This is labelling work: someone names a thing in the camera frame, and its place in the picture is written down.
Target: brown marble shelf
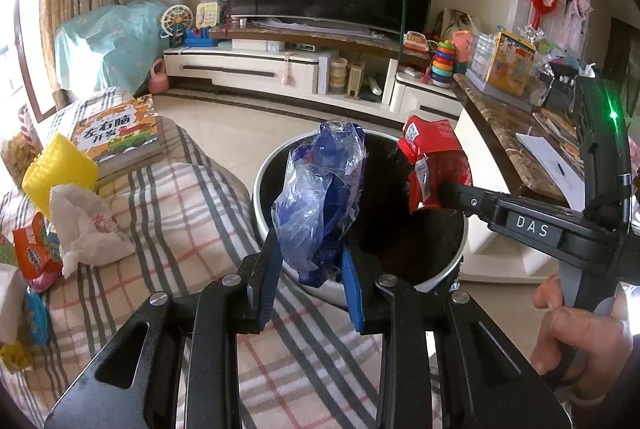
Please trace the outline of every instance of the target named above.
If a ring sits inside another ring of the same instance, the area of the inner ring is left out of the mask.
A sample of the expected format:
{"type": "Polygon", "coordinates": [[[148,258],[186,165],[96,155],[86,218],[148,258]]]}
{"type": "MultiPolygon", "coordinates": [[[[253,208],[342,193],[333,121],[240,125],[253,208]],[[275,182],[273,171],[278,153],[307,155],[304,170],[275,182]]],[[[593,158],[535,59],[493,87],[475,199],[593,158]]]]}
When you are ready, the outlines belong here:
{"type": "Polygon", "coordinates": [[[478,128],[494,156],[509,192],[543,202],[568,206],[559,187],[534,156],[518,141],[516,133],[542,136],[556,150],[556,139],[528,113],[482,94],[464,75],[454,75],[451,89],[478,128]]]}
{"type": "MultiPolygon", "coordinates": [[[[396,59],[400,49],[398,42],[391,39],[373,39],[340,34],[305,32],[302,30],[265,28],[250,24],[247,25],[247,28],[229,28],[228,37],[225,37],[224,27],[212,28],[209,30],[209,37],[213,39],[251,39],[315,44],[317,46],[324,46],[325,48],[359,52],[376,57],[384,57],[385,59],[396,59]]],[[[405,48],[403,61],[408,64],[420,66],[421,68],[426,68],[431,62],[431,56],[405,48]]]]}

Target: checkered blanket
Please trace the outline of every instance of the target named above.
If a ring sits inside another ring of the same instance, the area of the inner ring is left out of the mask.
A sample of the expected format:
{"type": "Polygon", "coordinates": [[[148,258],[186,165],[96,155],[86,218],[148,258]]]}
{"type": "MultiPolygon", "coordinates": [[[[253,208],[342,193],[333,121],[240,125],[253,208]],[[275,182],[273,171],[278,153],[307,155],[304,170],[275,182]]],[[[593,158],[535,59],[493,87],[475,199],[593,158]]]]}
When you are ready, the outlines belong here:
{"type": "MultiPolygon", "coordinates": [[[[57,113],[51,133],[69,135],[81,118],[127,100],[110,88],[57,113]]],[[[36,427],[111,335],[149,295],[201,290],[256,252],[246,188],[210,160],[180,127],[161,120],[166,158],[103,187],[136,253],[112,265],[80,265],[42,295],[49,342],[31,346],[34,365],[0,379],[36,427]]],[[[33,204],[17,189],[0,202],[0,230],[30,223],[33,204]]],[[[282,274],[272,321],[238,337],[242,421],[252,428],[370,428],[380,373],[380,338],[361,337],[348,314],[303,293],[282,274]]],[[[186,349],[188,358],[189,346],[186,349]]],[[[180,381],[178,427],[184,416],[180,381]]],[[[91,406],[86,406],[88,417],[91,406]]]]}

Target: orange candy bag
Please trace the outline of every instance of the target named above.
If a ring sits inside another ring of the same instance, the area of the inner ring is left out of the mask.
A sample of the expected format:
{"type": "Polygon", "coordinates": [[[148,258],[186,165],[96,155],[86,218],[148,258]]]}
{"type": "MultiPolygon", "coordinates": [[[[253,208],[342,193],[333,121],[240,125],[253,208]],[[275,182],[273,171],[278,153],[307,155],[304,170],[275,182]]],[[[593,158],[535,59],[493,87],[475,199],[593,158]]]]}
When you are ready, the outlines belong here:
{"type": "Polygon", "coordinates": [[[62,263],[52,260],[41,212],[36,213],[29,226],[14,230],[14,247],[18,266],[27,281],[40,277],[45,269],[55,271],[57,268],[53,266],[62,268],[62,263]]]}

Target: metal bolt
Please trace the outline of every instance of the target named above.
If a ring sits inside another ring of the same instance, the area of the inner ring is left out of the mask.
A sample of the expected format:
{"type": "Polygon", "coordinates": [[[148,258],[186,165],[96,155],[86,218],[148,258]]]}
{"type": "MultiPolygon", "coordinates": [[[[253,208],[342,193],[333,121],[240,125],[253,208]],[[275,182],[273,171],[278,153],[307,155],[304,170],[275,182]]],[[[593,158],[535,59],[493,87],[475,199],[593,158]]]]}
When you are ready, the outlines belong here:
{"type": "Polygon", "coordinates": [[[169,295],[164,292],[156,292],[151,297],[149,297],[149,302],[153,304],[153,306],[162,306],[167,302],[169,295]]]}
{"type": "Polygon", "coordinates": [[[455,304],[467,304],[471,296],[464,290],[456,290],[451,294],[451,300],[455,304]]]}
{"type": "Polygon", "coordinates": [[[240,284],[242,278],[238,274],[226,274],[222,278],[222,284],[225,286],[236,286],[240,284]]]}
{"type": "Polygon", "coordinates": [[[385,288],[391,288],[392,286],[396,286],[398,278],[393,274],[382,274],[378,277],[378,282],[385,288]]]}

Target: human hand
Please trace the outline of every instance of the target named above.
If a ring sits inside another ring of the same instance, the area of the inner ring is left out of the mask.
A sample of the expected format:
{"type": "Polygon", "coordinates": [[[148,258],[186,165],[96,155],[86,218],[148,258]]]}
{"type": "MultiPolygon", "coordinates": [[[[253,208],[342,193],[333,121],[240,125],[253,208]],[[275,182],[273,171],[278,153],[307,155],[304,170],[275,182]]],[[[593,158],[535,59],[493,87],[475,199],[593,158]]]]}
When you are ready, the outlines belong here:
{"type": "Polygon", "coordinates": [[[531,365],[537,373],[544,375],[560,364],[558,342],[562,342],[588,354],[584,372],[574,384],[576,395],[582,399],[593,399],[607,393],[633,348],[622,287],[618,288],[609,316],[563,306],[557,275],[546,279],[533,293],[532,300],[536,308],[549,309],[531,354],[531,365]]]}

